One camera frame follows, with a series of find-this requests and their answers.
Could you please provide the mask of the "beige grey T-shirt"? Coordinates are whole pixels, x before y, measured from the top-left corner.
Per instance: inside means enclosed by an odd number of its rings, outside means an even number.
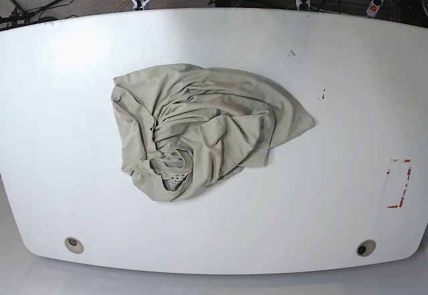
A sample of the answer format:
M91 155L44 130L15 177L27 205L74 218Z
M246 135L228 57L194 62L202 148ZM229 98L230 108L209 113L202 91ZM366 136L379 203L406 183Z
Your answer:
M192 199L314 127L277 82L242 70L153 66L114 79L122 171L153 201Z

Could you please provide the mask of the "red tape rectangle marking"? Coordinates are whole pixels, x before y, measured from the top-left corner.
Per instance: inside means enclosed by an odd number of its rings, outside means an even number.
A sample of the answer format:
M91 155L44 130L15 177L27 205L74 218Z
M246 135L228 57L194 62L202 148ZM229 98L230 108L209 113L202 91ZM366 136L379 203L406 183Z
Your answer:
M403 206L412 170L411 159L391 159L383 187L383 204L387 209Z

